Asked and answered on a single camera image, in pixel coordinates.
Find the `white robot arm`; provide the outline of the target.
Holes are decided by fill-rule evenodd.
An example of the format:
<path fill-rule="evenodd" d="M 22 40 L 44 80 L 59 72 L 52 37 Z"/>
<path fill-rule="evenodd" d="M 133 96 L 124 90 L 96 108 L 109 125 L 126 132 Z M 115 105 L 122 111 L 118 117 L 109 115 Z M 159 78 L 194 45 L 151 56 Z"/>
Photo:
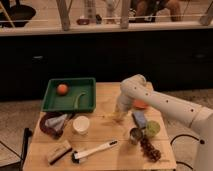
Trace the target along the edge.
<path fill-rule="evenodd" d="M 120 83 L 120 95 L 115 111 L 125 115 L 134 100 L 141 100 L 163 114 L 179 121 L 199 135 L 193 171 L 213 171 L 213 109 L 169 96 L 146 87 L 141 74 L 124 79 Z"/>

